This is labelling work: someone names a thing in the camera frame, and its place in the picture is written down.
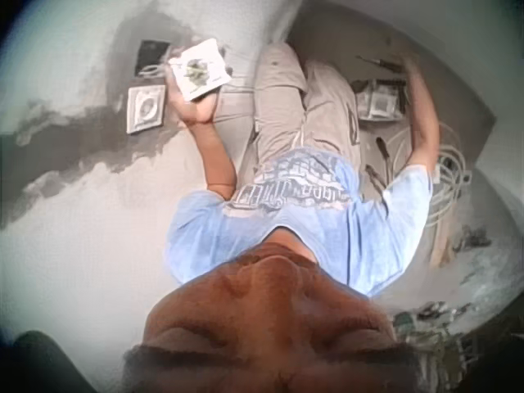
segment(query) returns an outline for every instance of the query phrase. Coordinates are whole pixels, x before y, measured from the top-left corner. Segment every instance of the electrical wire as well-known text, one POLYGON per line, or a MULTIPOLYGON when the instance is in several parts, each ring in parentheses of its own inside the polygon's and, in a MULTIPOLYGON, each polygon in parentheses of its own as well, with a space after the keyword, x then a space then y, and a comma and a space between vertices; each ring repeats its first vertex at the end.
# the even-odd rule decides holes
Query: electrical wire
MULTIPOLYGON (((440 145, 439 158, 437 161, 440 171, 440 181, 433 186, 433 196, 431 197, 426 227, 437 225, 454 206, 460 197, 460 192, 464 185, 464 174, 466 172, 466 160, 459 150, 460 137, 445 123, 440 122, 440 128, 449 134, 455 146, 450 143, 440 145)), ((408 153, 409 130, 410 127, 400 130, 386 142, 388 150, 391 151, 392 145, 397 142, 399 138, 403 138, 398 143, 392 162, 394 176, 396 176, 405 165, 405 163, 400 165, 400 155, 402 151, 404 151, 405 155, 408 153)))

